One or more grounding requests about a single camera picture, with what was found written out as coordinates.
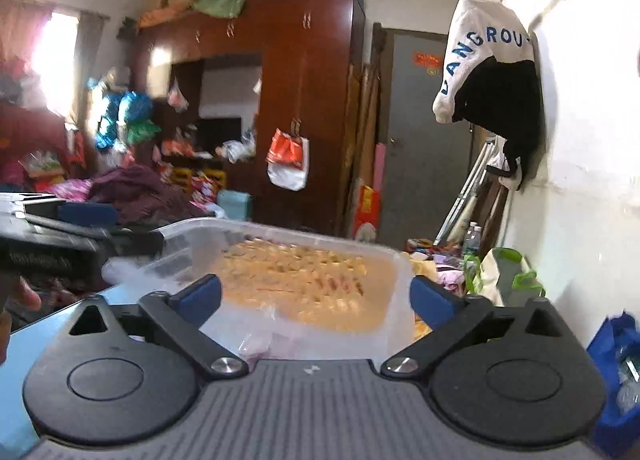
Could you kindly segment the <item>person's left hand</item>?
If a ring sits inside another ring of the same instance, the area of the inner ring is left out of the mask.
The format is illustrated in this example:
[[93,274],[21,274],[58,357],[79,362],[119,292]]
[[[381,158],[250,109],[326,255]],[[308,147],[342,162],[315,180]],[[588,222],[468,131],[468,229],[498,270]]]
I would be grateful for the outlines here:
[[[32,290],[26,280],[20,276],[1,275],[1,291],[9,295],[18,305],[22,305],[28,310],[40,310],[41,298]],[[1,310],[0,325],[0,364],[6,362],[6,351],[8,350],[12,328],[12,318],[4,309]]]

